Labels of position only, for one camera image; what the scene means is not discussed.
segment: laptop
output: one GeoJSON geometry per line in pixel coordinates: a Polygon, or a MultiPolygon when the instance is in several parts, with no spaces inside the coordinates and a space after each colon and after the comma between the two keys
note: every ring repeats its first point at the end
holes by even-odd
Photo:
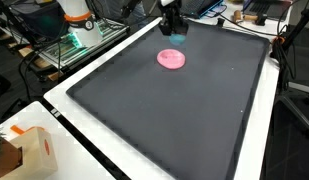
{"type": "Polygon", "coordinates": [[[200,19],[222,3],[223,0],[183,0],[181,13],[190,18],[200,19]]]}
{"type": "MultiPolygon", "coordinates": [[[[283,12],[290,8],[291,1],[288,0],[245,0],[243,12],[245,15],[267,14],[272,20],[279,20],[283,12]]],[[[285,13],[281,21],[285,21],[287,13],[285,13]]]]}

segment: black tray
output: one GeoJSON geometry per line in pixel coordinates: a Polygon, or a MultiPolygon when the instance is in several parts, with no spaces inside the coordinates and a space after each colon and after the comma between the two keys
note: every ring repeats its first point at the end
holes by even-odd
{"type": "Polygon", "coordinates": [[[156,26],[67,93],[176,179],[232,179],[269,42],[189,25],[181,46],[156,26]],[[156,62],[167,48],[184,67],[156,62]]]}

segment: pink disc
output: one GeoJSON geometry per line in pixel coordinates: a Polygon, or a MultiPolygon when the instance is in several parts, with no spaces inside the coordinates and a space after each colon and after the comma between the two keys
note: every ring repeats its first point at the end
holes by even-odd
{"type": "Polygon", "coordinates": [[[184,66],[185,56],[174,49],[165,49],[158,53],[157,61],[167,69],[178,69],[184,66]]]}

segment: white table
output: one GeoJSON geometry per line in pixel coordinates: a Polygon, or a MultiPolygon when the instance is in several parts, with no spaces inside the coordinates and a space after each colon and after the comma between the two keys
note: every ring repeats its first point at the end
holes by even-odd
{"type": "MultiPolygon", "coordinates": [[[[230,18],[237,9],[242,9],[242,6],[228,5],[228,10],[224,15],[230,18]]],[[[200,20],[200,22],[216,24],[216,19],[217,18],[204,19],[200,20]]],[[[66,95],[66,91],[157,25],[159,21],[160,19],[154,20],[145,28],[138,31],[44,95],[44,98],[49,103],[59,110],[70,123],[81,131],[95,146],[97,146],[97,148],[133,180],[144,180],[149,179],[149,177],[150,179],[163,180],[172,179],[172,177],[75,103],[66,95]]],[[[243,25],[258,31],[276,33],[274,23],[277,22],[268,20],[266,23],[268,26],[265,27],[255,26],[252,23],[244,23],[243,25]]],[[[232,25],[225,23],[225,26],[231,27],[232,25]]],[[[238,161],[235,180],[257,180],[260,177],[278,74],[279,68],[277,62],[267,57],[257,86],[255,100],[238,161]]]]}
{"type": "Polygon", "coordinates": [[[115,180],[39,102],[30,104],[0,125],[7,140],[17,136],[10,130],[13,125],[23,130],[40,126],[51,134],[58,171],[46,180],[115,180]]]}

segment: floor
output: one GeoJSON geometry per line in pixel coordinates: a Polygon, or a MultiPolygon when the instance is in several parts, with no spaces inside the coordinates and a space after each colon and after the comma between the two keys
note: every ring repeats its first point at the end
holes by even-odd
{"type": "MultiPolygon", "coordinates": [[[[144,1],[144,6],[149,9],[151,4],[144,1]]],[[[296,24],[300,18],[300,12],[306,1],[300,1],[292,11],[291,24],[296,24]]],[[[297,59],[296,82],[309,85],[309,30],[303,31],[295,41],[297,59]]],[[[289,62],[293,62],[293,52],[290,50],[289,62]]],[[[18,98],[26,100],[24,84],[17,72],[17,66],[21,58],[10,54],[5,47],[0,46],[0,73],[7,77],[11,83],[11,89],[0,98],[0,120],[7,108],[18,98]]],[[[38,91],[37,100],[41,100],[44,92],[56,84],[51,82],[39,83],[37,78],[28,74],[30,85],[38,91]]],[[[309,118],[309,105],[305,105],[303,99],[307,94],[295,91],[289,92],[297,106],[309,118]]],[[[304,136],[304,126],[282,105],[277,104],[273,108],[272,124],[267,144],[266,171],[263,171],[263,180],[309,180],[309,138],[304,136]]]]}

